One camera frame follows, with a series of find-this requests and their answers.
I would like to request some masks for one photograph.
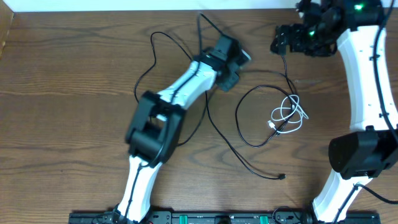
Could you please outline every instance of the white cable connector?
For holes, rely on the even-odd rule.
[[[272,120],[272,121],[282,121],[282,120],[283,120],[283,121],[286,121],[289,117],[293,116],[295,113],[298,113],[298,114],[300,115],[300,119],[297,120],[297,121],[288,121],[288,123],[290,123],[290,124],[298,124],[298,123],[299,123],[299,126],[298,126],[297,128],[295,128],[295,129],[292,129],[292,130],[289,130],[289,131],[278,131],[278,130],[276,130],[276,128],[275,128],[275,124],[274,124],[271,120],[269,120],[269,121],[268,121],[269,127],[272,128],[272,129],[274,129],[274,130],[276,130],[279,134],[287,134],[287,133],[292,133],[292,132],[294,132],[294,131],[297,131],[297,130],[299,130],[299,129],[301,128],[301,126],[303,125],[303,119],[304,119],[304,118],[305,118],[305,119],[309,119],[308,115],[304,112],[304,110],[303,110],[303,109],[301,108],[301,106],[299,105],[299,102],[300,102],[299,96],[298,96],[298,95],[290,95],[289,98],[290,98],[290,99],[292,100],[292,102],[294,103],[294,104],[292,105],[293,111],[292,111],[290,114],[286,115],[286,116],[283,115],[283,110],[290,110],[290,107],[283,107],[283,105],[284,105],[284,103],[285,103],[285,100],[287,100],[287,96],[286,96],[286,97],[284,98],[284,100],[282,100],[282,103],[280,104],[280,107],[275,108],[275,109],[272,111],[272,113],[271,113],[271,120]],[[279,119],[275,119],[275,118],[274,118],[274,112],[277,111],[277,110],[280,111],[280,118],[279,118]]]

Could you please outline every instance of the wooden surface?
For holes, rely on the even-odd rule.
[[[292,10],[208,11],[209,18],[238,38],[253,58],[247,69],[282,71],[269,53],[277,24],[299,22]],[[136,102],[132,88],[152,63],[149,36],[164,31],[198,52],[196,12],[77,12],[17,14],[0,61],[0,223],[66,223],[74,210],[103,211],[122,199],[129,170],[123,137]],[[203,22],[204,46],[218,36]],[[387,27],[387,64],[398,97],[398,16]],[[188,67],[167,38],[155,37],[158,64],[139,87],[159,91]],[[349,132],[350,105],[340,55],[286,56],[290,78],[310,116],[300,131],[274,138],[266,147],[247,147],[239,138],[234,109],[260,84],[285,81],[273,74],[247,73],[228,93],[210,103],[212,117],[232,145],[258,169],[286,173],[283,181],[260,179],[235,158],[206,119],[197,134],[175,150],[157,177],[152,204],[175,210],[273,210],[300,208],[316,197],[331,170],[330,139]],[[259,143],[282,95],[259,90],[242,103],[244,135]],[[197,123],[203,98],[189,110],[185,139]],[[369,186],[397,199],[398,168]],[[383,223],[396,223],[397,207],[361,192],[351,210],[377,210]]]
[[[12,17],[14,13],[8,8],[8,6],[0,0],[0,59],[2,50],[6,45],[6,39],[11,27]]]

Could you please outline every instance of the wooden board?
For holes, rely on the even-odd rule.
[[[164,31],[191,52],[198,52],[193,11],[20,13],[6,54],[0,61],[0,223],[66,223],[79,210],[103,211],[122,199],[128,176],[123,137],[136,102],[132,88],[153,63],[149,36]],[[269,53],[278,24],[300,22],[293,10],[207,11],[220,28],[235,36],[253,58],[248,70],[283,70]],[[204,46],[217,33],[203,22]],[[398,16],[387,27],[387,64],[398,97]],[[169,39],[155,36],[157,66],[139,86],[159,91],[188,67],[189,61]],[[197,134],[160,170],[152,204],[175,210],[273,210],[300,208],[316,197],[330,173],[328,143],[349,133],[350,105],[340,55],[286,56],[289,76],[310,116],[300,131],[274,138],[260,149],[239,138],[234,109],[240,97],[260,84],[287,89],[283,78],[243,73],[228,93],[210,103],[213,120],[231,144],[269,175],[260,179],[235,158],[206,119]],[[239,110],[248,141],[270,133],[267,121],[283,96],[264,89],[249,95]],[[203,98],[190,108],[182,139],[196,125]],[[369,186],[397,199],[398,168]],[[396,223],[397,207],[360,192],[352,210],[377,210],[383,223]]]
[[[0,0],[0,59],[2,50],[6,45],[7,36],[12,23],[12,17],[14,13],[8,8],[8,6]]]

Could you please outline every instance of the cable connector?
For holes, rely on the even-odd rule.
[[[278,179],[283,180],[286,178],[286,174],[279,174]]]
[[[268,121],[268,126],[275,129],[275,124],[271,120]]]

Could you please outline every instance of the white arm segment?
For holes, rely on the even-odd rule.
[[[351,101],[352,132],[365,131],[367,126],[373,126],[375,130],[388,129],[383,117],[380,117],[381,109],[379,97],[374,79],[373,43],[379,26],[358,27],[357,31],[346,30],[337,40],[338,50],[343,57],[346,68],[349,99]],[[398,113],[391,94],[385,56],[386,31],[383,30],[377,45],[377,59],[379,79],[384,98],[386,111],[393,127],[397,126]],[[360,183],[366,185],[372,179],[368,177],[352,177],[344,180],[339,173],[331,171],[323,190],[313,201],[313,209],[318,220],[332,222],[338,209],[342,206],[353,185]],[[338,221],[344,220],[346,211],[358,194],[359,188],[341,212]]]
[[[136,178],[137,170],[139,164],[143,166],[147,164],[140,157],[129,157],[130,162],[130,173],[127,180],[126,190],[124,191],[124,196],[122,201],[118,206],[118,211],[122,216],[125,216],[127,205],[130,200],[131,189]],[[156,175],[161,167],[160,162],[155,168],[145,167],[139,172],[136,186],[134,188],[134,193],[132,195],[132,202],[127,213],[127,218],[132,221],[140,222],[147,214],[150,207],[150,193],[154,187]]]
[[[160,98],[164,101],[170,102],[174,90],[193,75],[197,69],[197,66],[198,62],[192,62],[189,69],[175,83],[173,83],[173,85],[159,92]],[[185,110],[188,109],[201,94],[212,88],[215,80],[216,72],[211,66],[201,62],[199,71],[178,91],[173,100],[173,104],[179,104]],[[158,115],[157,118],[165,121],[165,117],[162,115]],[[143,161],[137,156],[134,158],[130,156],[129,161],[129,179],[127,180],[127,186],[122,202],[118,206],[118,211],[122,216],[125,216],[126,213],[126,208],[129,203],[131,189],[134,179],[136,178],[138,166],[140,163],[142,165],[147,164],[146,161]],[[127,218],[129,220],[140,222],[146,216],[150,207],[150,193],[152,192],[155,178],[161,165],[162,163],[159,163],[155,168],[142,168],[139,172],[134,193],[132,195],[132,202],[127,213]]]
[[[312,202],[312,207],[317,219],[326,223],[333,222],[338,209],[346,200],[346,197],[353,189],[354,184],[360,183],[366,185],[371,180],[372,178],[368,177],[352,177],[350,180],[344,180],[339,173],[332,169],[325,186],[323,186],[321,194]],[[346,218],[347,209],[351,203],[353,203],[359,190],[361,190],[361,188],[355,191],[353,196],[351,196],[343,211],[341,211],[338,221]]]

